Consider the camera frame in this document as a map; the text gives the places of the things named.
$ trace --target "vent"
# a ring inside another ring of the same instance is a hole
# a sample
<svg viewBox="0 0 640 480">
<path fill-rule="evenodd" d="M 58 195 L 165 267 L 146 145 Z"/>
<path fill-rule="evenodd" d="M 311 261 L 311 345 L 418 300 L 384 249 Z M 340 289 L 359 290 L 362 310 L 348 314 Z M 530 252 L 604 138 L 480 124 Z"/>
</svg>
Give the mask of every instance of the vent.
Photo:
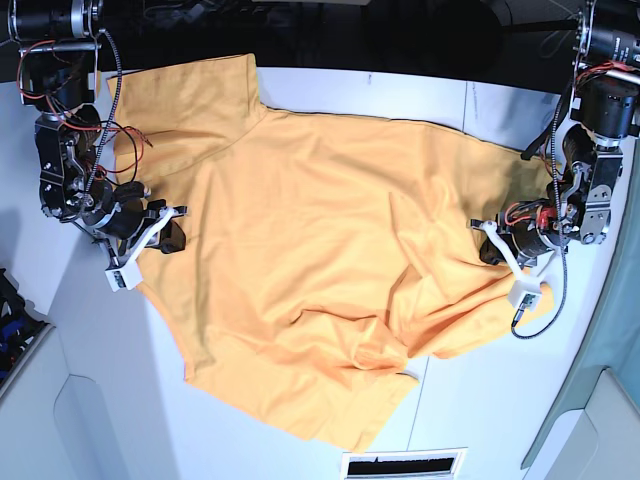
<svg viewBox="0 0 640 480">
<path fill-rule="evenodd" d="M 460 470 L 465 453 L 466 448 L 422 452 L 345 453 L 340 478 L 453 480 Z"/>
</svg>

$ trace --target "red wire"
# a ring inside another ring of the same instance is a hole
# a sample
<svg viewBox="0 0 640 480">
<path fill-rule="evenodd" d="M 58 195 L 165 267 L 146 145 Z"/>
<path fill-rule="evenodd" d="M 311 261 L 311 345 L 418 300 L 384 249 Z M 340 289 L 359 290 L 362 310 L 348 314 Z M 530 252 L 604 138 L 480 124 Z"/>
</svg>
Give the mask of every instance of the red wire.
<svg viewBox="0 0 640 480">
<path fill-rule="evenodd" d="M 22 62 L 24 61 L 24 58 L 31 53 L 31 51 L 36 48 L 39 47 L 41 45 L 49 45 L 52 43 L 55 43 L 55 40 L 43 40 L 41 42 L 36 42 L 33 45 L 31 45 L 27 50 L 25 50 L 24 54 L 22 54 L 20 56 L 20 61 L 18 62 L 18 72 L 16 75 L 16 85 L 18 87 L 18 90 L 20 91 L 20 93 L 30 99 L 30 100 L 40 100 L 41 98 L 45 98 L 47 105 L 49 107 L 49 109 L 51 110 L 51 113 L 53 113 L 56 118 L 58 119 L 58 121 L 60 123 L 62 123 L 64 126 L 66 126 L 67 128 L 70 128 L 71 130 L 77 130 L 77 131 L 81 131 L 81 132 L 100 132 L 102 130 L 104 130 L 104 127 L 80 127 L 78 125 L 72 125 L 69 122 L 66 121 L 66 116 L 60 116 L 60 114 L 58 113 L 58 111 L 55 109 L 55 107 L 53 106 L 53 102 L 51 101 L 51 98 L 46 95 L 46 94 L 42 94 L 42 95 L 30 95 L 28 93 L 25 93 L 25 91 L 20 87 L 20 73 L 22 72 Z M 124 168 L 122 170 L 107 170 L 106 168 L 104 168 L 103 166 L 99 165 L 98 168 L 100 168 L 101 171 L 104 171 L 106 173 L 114 173 L 114 174 L 118 174 L 118 173 L 124 173 L 128 170 L 131 170 L 136 163 L 140 163 L 140 161 L 142 160 L 142 157 L 144 156 L 144 144 L 148 143 L 150 146 L 151 142 L 149 142 L 149 140 L 144 136 L 144 134 L 138 130 L 137 128 L 133 128 L 133 127 L 125 127 L 123 129 L 121 128 L 109 128 L 108 131 L 110 132 L 116 132 L 116 135 L 118 133 L 121 132 L 129 132 L 129 133 L 133 133 L 134 135 L 137 135 L 140 138 L 140 157 L 138 157 L 136 159 L 136 161 L 134 163 L 132 163 L 131 165 L 129 165 L 127 168 Z"/>
<path fill-rule="evenodd" d="M 578 75 L 578 77 L 576 78 L 576 85 L 579 84 L 580 81 L 585 76 L 588 76 L 594 73 L 606 73 L 608 70 L 613 70 L 613 69 L 622 70 L 625 72 L 632 72 L 635 70 L 635 68 L 630 67 L 629 65 L 625 65 L 624 63 L 612 62 L 612 61 L 604 62 L 603 64 L 596 65 L 595 67 L 591 67 L 585 70 L 584 72 L 582 72 L 580 75 Z"/>
<path fill-rule="evenodd" d="M 25 52 L 20 56 L 20 61 L 18 62 L 18 73 L 16 75 L 16 85 L 18 86 L 18 90 L 20 90 L 20 93 L 22 93 L 22 95 L 28 98 L 29 100 L 40 100 L 41 98 L 44 97 L 44 95 L 29 95 L 28 93 L 25 93 L 24 90 L 22 90 L 22 87 L 20 87 L 20 73 L 22 73 L 22 62 L 24 61 L 24 57 L 26 57 L 29 53 L 31 53 L 31 51 L 34 48 L 39 47 L 40 45 L 48 45 L 50 43 L 56 43 L 56 41 L 43 40 L 41 42 L 36 42 L 33 45 L 31 45 L 29 48 L 27 48 Z"/>
<path fill-rule="evenodd" d="M 540 151 L 540 158 L 542 158 L 542 161 L 544 162 L 544 168 L 547 170 L 547 173 L 553 176 L 553 173 L 551 173 L 551 168 L 549 167 L 549 163 L 547 162 L 547 146 L 549 144 L 550 138 L 551 136 L 548 136 L 547 139 L 544 141 L 544 144 L 542 145 L 542 150 Z"/>
<path fill-rule="evenodd" d="M 519 203 L 513 203 L 511 204 L 511 206 L 509 208 L 507 208 L 504 212 L 504 223 L 506 225 L 508 225 L 509 227 L 513 227 L 516 223 L 518 222 L 522 222 L 524 220 L 533 220 L 532 217 L 519 217 L 516 218 L 513 222 L 509 221 L 509 215 L 511 213 L 511 210 L 514 209 L 514 207 L 517 207 L 519 205 Z"/>
</svg>

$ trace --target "table surface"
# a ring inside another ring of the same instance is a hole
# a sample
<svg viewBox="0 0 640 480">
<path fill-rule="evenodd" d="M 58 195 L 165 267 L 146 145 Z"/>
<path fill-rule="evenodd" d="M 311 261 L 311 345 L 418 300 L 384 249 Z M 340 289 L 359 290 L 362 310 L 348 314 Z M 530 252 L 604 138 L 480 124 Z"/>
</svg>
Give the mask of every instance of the table surface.
<svg viewBox="0 0 640 480">
<path fill-rule="evenodd" d="M 262 101 L 274 108 L 426 120 L 516 149 L 540 133 L 557 101 L 510 87 L 373 72 L 261 68 L 258 76 Z M 4 155 L 11 157 L 0 162 L 0 217 L 4 213 L 17 226 L 0 234 L 0 261 L 9 263 L 22 294 L 49 312 L 70 372 L 101 386 L 131 478 L 213 478 L 203 472 L 217 472 L 216 478 L 338 478 L 339 449 L 299 441 L 183 383 L 182 359 L 153 306 L 137 292 L 111 293 L 102 252 L 75 229 L 41 215 L 32 141 L 36 114 L 19 105 L 13 85 L 1 85 L 0 98 L 7 105 L 0 115 Z M 106 91 L 97 106 L 107 114 Z M 559 138 L 569 126 L 561 126 Z M 522 458 L 564 381 L 608 271 L 633 143 L 624 148 L 609 238 L 597 247 L 571 245 L 569 295 L 557 325 L 535 341 L 507 336 L 452 360 L 411 361 L 408 371 L 421 385 L 372 451 L 468 447 L 461 478 L 524 477 Z M 17 155 L 24 158 L 17 162 Z M 113 162 L 112 155 L 104 160 Z M 48 274 L 38 275 L 43 269 Z M 558 264 L 548 281 L 561 291 Z M 244 460 L 248 453 L 259 461 Z"/>
</svg>

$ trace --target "t-shirt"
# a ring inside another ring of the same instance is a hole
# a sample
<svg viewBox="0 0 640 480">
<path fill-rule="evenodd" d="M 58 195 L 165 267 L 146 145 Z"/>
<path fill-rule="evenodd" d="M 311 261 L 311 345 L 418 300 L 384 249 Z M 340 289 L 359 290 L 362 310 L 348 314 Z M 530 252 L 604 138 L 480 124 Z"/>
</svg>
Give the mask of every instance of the t-shirt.
<svg viewBox="0 0 640 480">
<path fill-rule="evenodd" d="M 418 384 L 409 358 L 509 331 L 513 275 L 479 260 L 469 220 L 539 198 L 542 162 L 426 122 L 267 108 L 252 55 L 127 75 L 117 121 L 154 145 L 152 198 L 189 207 L 186 250 L 139 265 L 195 387 L 363 451 Z"/>
</svg>

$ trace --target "cable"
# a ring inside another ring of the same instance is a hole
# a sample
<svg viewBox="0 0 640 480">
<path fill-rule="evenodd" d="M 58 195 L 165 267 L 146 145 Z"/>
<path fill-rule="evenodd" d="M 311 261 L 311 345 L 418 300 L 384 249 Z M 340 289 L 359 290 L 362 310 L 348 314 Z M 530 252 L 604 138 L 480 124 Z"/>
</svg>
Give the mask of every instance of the cable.
<svg viewBox="0 0 640 480">
<path fill-rule="evenodd" d="M 114 182 L 114 181 L 113 181 L 113 180 L 111 180 L 109 177 L 104 177 L 104 179 L 105 179 L 107 182 L 109 182 L 111 185 L 113 185 L 114 187 L 120 187 L 120 186 L 122 186 L 122 184 L 121 184 L 121 183 Z"/>
<path fill-rule="evenodd" d="M 533 202 L 516 202 L 513 203 L 507 208 L 504 212 L 504 223 L 509 227 L 513 227 L 516 223 L 525 221 L 525 220 L 533 220 L 534 217 L 531 216 L 521 216 L 517 217 L 515 220 L 511 220 L 512 215 L 516 213 L 528 213 L 531 209 L 538 207 L 544 201 L 543 200 L 534 200 Z"/>
<path fill-rule="evenodd" d="M 509 23 L 513 27 L 513 12 L 511 11 L 511 7 L 509 6 L 509 3 L 507 2 L 507 0 L 504 0 L 504 4 L 507 7 L 507 10 L 509 10 Z"/>
<path fill-rule="evenodd" d="M 572 13 L 565 20 L 576 20 L 579 17 L 580 17 L 579 14 Z M 549 60 L 550 58 L 553 58 L 556 55 L 556 53 L 558 53 L 558 51 L 564 44 L 565 40 L 567 39 L 567 37 L 573 32 L 571 30 L 567 30 L 566 32 L 564 32 L 560 40 L 558 40 L 556 45 L 549 51 L 549 53 L 545 53 L 544 48 L 547 46 L 547 44 L 549 44 L 554 38 L 556 38 L 561 33 L 562 32 L 560 31 L 555 31 L 555 32 L 551 32 L 546 37 L 544 37 L 544 39 L 540 42 L 540 45 L 538 45 L 538 56 L 540 58 L 543 58 L 545 60 Z"/>
<path fill-rule="evenodd" d="M 41 98 L 44 98 L 45 94 L 44 93 L 36 94 L 33 92 L 26 92 L 20 86 L 20 77 L 22 76 L 22 65 L 23 65 L 24 59 L 27 55 L 29 55 L 29 53 L 31 53 L 31 51 L 33 51 L 34 48 L 39 47 L 41 45 L 49 45 L 51 43 L 56 43 L 56 41 L 43 40 L 41 42 L 36 42 L 33 45 L 31 45 L 29 48 L 27 48 L 22 55 L 20 55 L 20 61 L 18 62 L 18 73 L 16 76 L 16 85 L 18 86 L 18 90 L 20 90 L 20 93 L 22 94 L 22 96 L 25 98 L 28 98 L 29 100 L 40 100 Z"/>
<path fill-rule="evenodd" d="M 556 132 L 558 130 L 558 121 L 560 119 L 560 111 L 562 110 L 562 99 L 560 99 L 560 101 L 558 101 L 558 105 L 556 106 L 556 111 L 553 115 L 553 122 L 551 124 L 551 163 L 553 165 L 553 168 L 551 169 L 551 173 L 552 173 L 552 178 L 553 178 L 553 196 L 556 202 L 556 212 L 558 215 L 558 236 L 560 238 L 560 258 L 562 259 L 562 300 L 560 300 L 560 305 L 558 306 L 558 311 L 555 313 L 555 315 L 553 316 L 553 318 L 551 319 L 551 321 L 549 323 L 547 323 L 547 325 L 542 329 L 539 330 L 538 332 L 532 334 L 532 335 L 520 335 L 518 332 L 516 332 L 516 327 L 518 326 L 518 323 L 520 322 L 520 318 L 522 317 L 522 305 L 518 308 L 518 310 L 516 311 L 514 317 L 513 317 L 513 321 L 511 322 L 511 333 L 513 334 L 514 337 L 520 339 L 520 340 L 531 340 L 534 339 L 536 337 L 539 337 L 540 335 L 542 335 L 544 332 L 546 332 L 547 330 L 549 330 L 549 328 L 551 328 L 551 326 L 556 323 L 556 321 L 558 320 L 558 318 L 560 318 L 560 314 L 562 313 L 562 310 L 564 309 L 564 304 L 567 301 L 567 283 L 568 283 L 568 271 L 567 271 L 567 257 L 566 257 L 566 252 L 564 251 L 564 231 L 562 229 L 562 225 L 561 225 L 561 218 L 562 218 L 562 212 L 561 212 L 561 207 L 560 207 L 560 188 L 558 186 L 558 172 L 555 168 L 556 165 Z"/>
<path fill-rule="evenodd" d="M 564 117 L 566 117 L 567 112 L 569 111 L 569 103 L 571 100 L 572 86 L 573 86 L 573 78 L 571 79 L 571 81 L 567 83 L 564 90 L 560 94 L 559 105 L 561 106 L 560 106 L 560 117 L 558 118 L 558 124 L 562 123 L 562 121 L 564 120 Z M 544 131 L 538 136 L 538 138 L 536 138 L 533 142 L 531 142 L 531 144 L 527 147 L 527 149 L 520 154 L 520 158 L 522 158 L 523 160 L 530 160 L 531 157 L 534 156 L 538 150 L 540 150 L 540 147 L 547 140 L 547 138 L 551 133 L 552 123 L 553 123 L 553 120 L 549 122 L 549 125 L 547 125 L 547 128 L 544 129 Z"/>
<path fill-rule="evenodd" d="M 102 132 L 102 137 L 100 138 L 100 143 L 98 144 L 98 148 L 96 149 L 96 161 L 93 164 L 93 168 L 91 169 L 91 174 L 89 175 L 89 180 L 87 181 L 87 185 L 86 185 L 85 190 L 84 190 L 82 203 L 80 204 L 80 211 L 76 215 L 74 215 L 74 218 L 72 218 L 71 220 L 67 220 L 67 221 L 64 221 L 64 219 L 61 220 L 62 223 L 67 223 L 69 221 L 77 220 L 79 217 L 82 216 L 82 214 L 84 213 L 84 211 L 86 209 L 87 198 L 89 197 L 89 191 L 91 190 L 91 185 L 93 185 L 93 181 L 94 181 L 94 179 L 96 177 L 96 172 L 98 171 L 98 165 L 100 164 L 100 157 L 102 156 L 102 150 L 104 149 L 104 146 L 107 143 L 107 137 L 109 135 L 109 128 L 111 127 L 111 124 L 113 123 L 113 120 L 114 120 L 114 118 L 116 116 L 116 109 L 118 108 L 118 101 L 120 100 L 120 92 L 122 90 L 122 62 L 120 61 L 120 53 L 118 52 L 118 47 L 116 46 L 115 42 L 113 41 L 113 37 L 111 37 L 111 34 L 109 33 L 109 31 L 108 30 L 102 30 L 100 33 L 102 35 L 104 35 L 105 37 L 107 37 L 107 41 L 111 45 L 111 50 L 113 51 L 113 56 L 114 56 L 115 61 L 116 61 L 116 70 L 117 70 L 117 73 L 118 73 L 118 81 L 117 81 L 117 84 L 116 84 L 115 93 L 113 95 L 113 104 L 111 105 L 111 111 L 109 112 L 109 117 L 107 119 L 106 126 L 104 128 L 104 131 Z"/>
<path fill-rule="evenodd" d="M 583 88 L 591 80 L 605 75 L 609 70 L 622 70 L 623 72 L 637 72 L 637 70 L 629 65 L 619 62 L 607 61 L 595 67 L 591 67 L 583 71 L 576 77 L 576 90 Z"/>
<path fill-rule="evenodd" d="M 549 0 L 549 2 L 553 3 L 556 7 L 559 7 L 561 9 L 563 9 L 565 12 L 569 13 L 569 14 L 573 14 L 574 12 L 572 12 L 571 10 L 569 10 L 568 7 L 565 7 L 564 5 L 562 5 L 561 3 L 556 2 L 556 0 Z"/>
<path fill-rule="evenodd" d="M 544 145 L 542 145 L 542 148 L 540 150 L 540 159 L 544 162 L 544 168 L 549 176 L 553 177 L 553 174 L 551 173 L 551 164 L 547 161 L 547 147 L 549 146 L 549 138 L 551 137 L 547 137 L 547 139 L 544 141 Z"/>
<path fill-rule="evenodd" d="M 96 239 L 96 236 L 91 233 L 89 230 L 87 230 L 86 228 L 82 227 L 78 222 L 71 222 L 73 225 L 75 225 L 76 227 L 78 227 L 79 230 L 83 231 L 84 233 L 86 233 L 87 235 L 89 235 L 91 238 L 93 238 L 94 240 Z"/>
<path fill-rule="evenodd" d="M 57 111 L 53 107 L 53 105 L 50 103 L 51 100 L 53 100 L 54 103 L 57 103 L 59 105 L 59 107 L 61 107 L 60 110 L 62 110 L 62 111 L 59 111 L 59 110 Z M 65 106 L 60 100 L 58 100 L 54 96 L 47 96 L 47 103 L 49 104 L 49 108 L 51 109 L 53 114 L 56 115 L 56 117 L 58 118 L 58 121 L 61 122 L 63 125 L 67 126 L 68 128 L 72 129 L 72 130 L 80 130 L 80 131 L 100 131 L 100 130 L 104 130 L 104 128 L 101 125 L 103 123 L 106 123 L 107 122 L 106 120 L 101 121 L 100 125 L 91 125 L 90 123 L 86 122 L 84 119 L 80 118 L 79 116 L 77 116 L 73 112 L 71 112 L 70 109 L 67 106 Z M 75 117 L 78 121 L 84 123 L 85 126 L 82 127 L 82 126 L 79 126 L 79 125 L 73 125 L 73 124 L 70 124 L 69 122 L 64 121 L 63 118 L 60 117 L 60 115 L 62 115 L 64 118 L 66 118 L 65 117 L 65 113 L 64 113 L 65 111 L 70 112 L 73 117 Z M 131 165 L 129 165 L 126 168 L 123 168 L 122 170 L 107 170 L 102 165 L 100 165 L 98 168 L 101 169 L 105 174 L 106 173 L 118 174 L 118 173 L 124 173 L 124 172 L 126 172 L 128 170 L 131 170 L 132 168 L 135 167 L 133 178 L 131 180 L 129 180 L 130 182 L 133 182 L 133 181 L 135 181 L 136 176 L 137 176 L 138 164 L 140 163 L 140 161 L 142 160 L 142 157 L 144 156 L 144 144 L 146 143 L 147 145 L 149 145 L 151 147 L 153 147 L 153 144 L 137 128 L 132 127 L 132 126 L 123 127 L 122 125 L 120 125 L 115 120 L 112 123 L 117 128 L 110 128 L 109 129 L 109 131 L 115 132 L 115 133 L 113 135 L 111 135 L 111 137 L 109 137 L 107 139 L 107 143 L 109 143 L 111 140 L 113 140 L 118 133 L 124 133 L 125 135 L 127 135 L 127 137 L 129 137 L 129 140 L 131 140 L 131 144 L 133 145 L 133 155 L 134 155 L 134 159 L 135 160 L 134 160 L 134 163 L 132 163 Z M 129 133 L 129 131 L 134 132 L 140 138 L 140 147 L 141 147 L 140 156 L 138 156 L 138 149 L 137 149 L 137 146 L 136 146 L 136 141 L 133 138 L 133 136 Z M 119 184 L 117 184 L 115 182 L 112 182 L 108 178 L 107 178 L 107 180 L 110 183 L 119 186 Z"/>
</svg>

